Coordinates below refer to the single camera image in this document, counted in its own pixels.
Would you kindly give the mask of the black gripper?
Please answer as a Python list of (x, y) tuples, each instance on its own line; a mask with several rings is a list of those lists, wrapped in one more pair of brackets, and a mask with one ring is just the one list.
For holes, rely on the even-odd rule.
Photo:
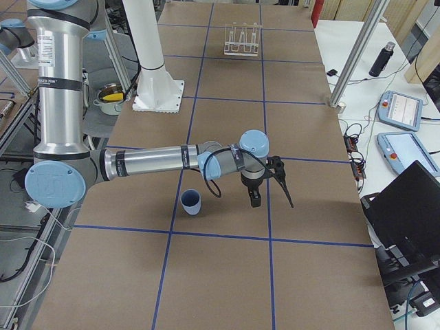
[(264, 170), (250, 172), (248, 170), (241, 171), (241, 182), (247, 188), (250, 196), (251, 207), (258, 208), (261, 206), (261, 195), (259, 187), (263, 183)]

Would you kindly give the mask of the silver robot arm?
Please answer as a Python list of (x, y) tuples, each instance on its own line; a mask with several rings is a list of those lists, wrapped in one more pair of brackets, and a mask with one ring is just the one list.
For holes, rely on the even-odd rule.
[(105, 29), (103, 1), (28, 1), (36, 28), (41, 141), (25, 176), (28, 195), (46, 208), (79, 202), (94, 184), (128, 177), (197, 168), (206, 181), (238, 172), (251, 204), (261, 204), (259, 186), (270, 176), (269, 140), (245, 132), (237, 144), (202, 144), (117, 151), (92, 151), (83, 140), (83, 41)]

